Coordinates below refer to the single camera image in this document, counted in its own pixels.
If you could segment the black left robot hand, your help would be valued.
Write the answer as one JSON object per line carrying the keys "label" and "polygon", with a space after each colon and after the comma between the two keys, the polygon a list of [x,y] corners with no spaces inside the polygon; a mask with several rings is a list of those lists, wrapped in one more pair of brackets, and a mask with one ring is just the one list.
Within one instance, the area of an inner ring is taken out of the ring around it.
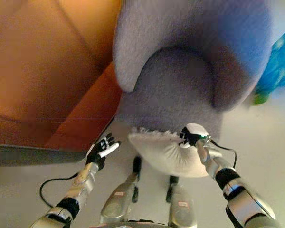
{"label": "black left robot hand", "polygon": [[106,156],[115,151],[120,145],[121,142],[116,141],[111,133],[107,134],[90,147],[85,164],[95,163],[98,165],[98,170],[100,171],[105,166]]}

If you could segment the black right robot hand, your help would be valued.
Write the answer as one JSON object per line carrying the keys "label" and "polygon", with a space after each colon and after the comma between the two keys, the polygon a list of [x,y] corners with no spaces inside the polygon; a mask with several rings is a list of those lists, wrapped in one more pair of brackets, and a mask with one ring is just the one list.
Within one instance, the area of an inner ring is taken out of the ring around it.
{"label": "black right robot hand", "polygon": [[208,138],[209,133],[200,124],[188,123],[181,131],[180,138],[183,139],[182,144],[195,146],[200,139]]}

